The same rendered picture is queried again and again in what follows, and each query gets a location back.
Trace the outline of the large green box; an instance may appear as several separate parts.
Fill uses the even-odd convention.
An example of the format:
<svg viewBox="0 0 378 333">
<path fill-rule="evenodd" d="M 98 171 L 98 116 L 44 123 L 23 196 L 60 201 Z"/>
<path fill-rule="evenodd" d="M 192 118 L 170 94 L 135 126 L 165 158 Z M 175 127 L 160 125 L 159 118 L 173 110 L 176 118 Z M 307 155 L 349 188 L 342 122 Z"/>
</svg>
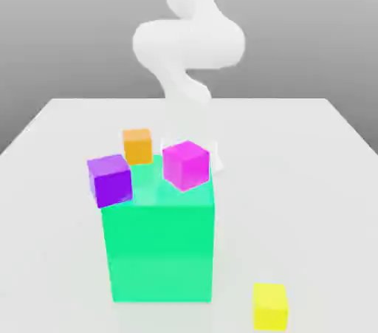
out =
<svg viewBox="0 0 378 333">
<path fill-rule="evenodd" d="M 181 192 L 163 179 L 160 155 L 131 180 L 132 200 L 101 210 L 113 300 L 211 301 L 213 183 Z"/>
</svg>

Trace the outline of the small magenta cube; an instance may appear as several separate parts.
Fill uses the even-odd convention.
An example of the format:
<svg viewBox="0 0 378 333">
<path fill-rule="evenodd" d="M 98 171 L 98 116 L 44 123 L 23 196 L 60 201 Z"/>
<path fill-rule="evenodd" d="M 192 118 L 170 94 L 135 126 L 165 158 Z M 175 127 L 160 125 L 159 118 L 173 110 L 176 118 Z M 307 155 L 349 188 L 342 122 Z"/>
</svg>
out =
<svg viewBox="0 0 378 333">
<path fill-rule="evenodd" d="M 209 181 L 210 152 L 190 140 L 162 150 L 163 178 L 186 192 Z"/>
</svg>

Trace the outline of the small purple cube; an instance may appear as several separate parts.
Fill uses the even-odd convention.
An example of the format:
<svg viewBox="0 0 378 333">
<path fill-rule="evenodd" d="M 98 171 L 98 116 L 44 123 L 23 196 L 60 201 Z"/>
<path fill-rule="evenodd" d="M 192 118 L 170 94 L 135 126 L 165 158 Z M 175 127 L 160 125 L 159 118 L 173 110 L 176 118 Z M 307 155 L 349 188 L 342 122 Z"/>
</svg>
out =
<svg viewBox="0 0 378 333">
<path fill-rule="evenodd" d="M 98 208 L 132 200 L 131 169 L 121 154 L 89 159 L 86 164 Z"/>
</svg>

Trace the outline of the small yellow cube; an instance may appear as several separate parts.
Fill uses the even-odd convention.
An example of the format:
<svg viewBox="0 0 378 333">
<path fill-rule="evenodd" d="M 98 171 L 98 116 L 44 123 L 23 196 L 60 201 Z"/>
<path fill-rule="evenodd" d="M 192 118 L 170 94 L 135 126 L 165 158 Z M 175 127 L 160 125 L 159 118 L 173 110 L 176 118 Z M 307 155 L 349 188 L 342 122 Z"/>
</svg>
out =
<svg viewBox="0 0 378 333">
<path fill-rule="evenodd" d="M 252 295 L 253 327 L 257 330 L 284 332 L 289 304 L 283 284 L 255 283 Z"/>
</svg>

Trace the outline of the small orange cube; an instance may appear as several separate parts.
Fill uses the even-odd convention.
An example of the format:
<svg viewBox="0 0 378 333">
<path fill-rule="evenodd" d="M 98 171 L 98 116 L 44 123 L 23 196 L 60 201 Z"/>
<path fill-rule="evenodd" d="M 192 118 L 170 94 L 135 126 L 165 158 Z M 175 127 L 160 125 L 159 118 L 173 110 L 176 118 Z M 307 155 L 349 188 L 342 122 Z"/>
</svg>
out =
<svg viewBox="0 0 378 333">
<path fill-rule="evenodd" d="M 129 165 L 144 165 L 153 162 L 151 132 L 147 128 L 123 131 L 126 162 Z"/>
</svg>

